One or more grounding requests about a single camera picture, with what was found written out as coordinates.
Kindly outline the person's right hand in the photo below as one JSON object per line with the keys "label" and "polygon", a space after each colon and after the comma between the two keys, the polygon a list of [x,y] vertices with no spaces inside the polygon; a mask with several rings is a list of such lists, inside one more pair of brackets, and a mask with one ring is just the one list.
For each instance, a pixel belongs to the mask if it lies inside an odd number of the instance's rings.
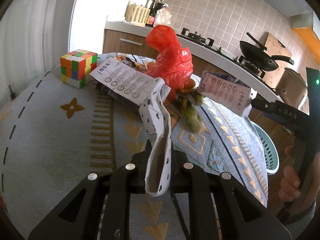
{"label": "person's right hand", "polygon": [[291,163],[284,166],[283,175],[284,178],[280,182],[279,198],[282,202],[292,202],[300,197],[300,178]]}

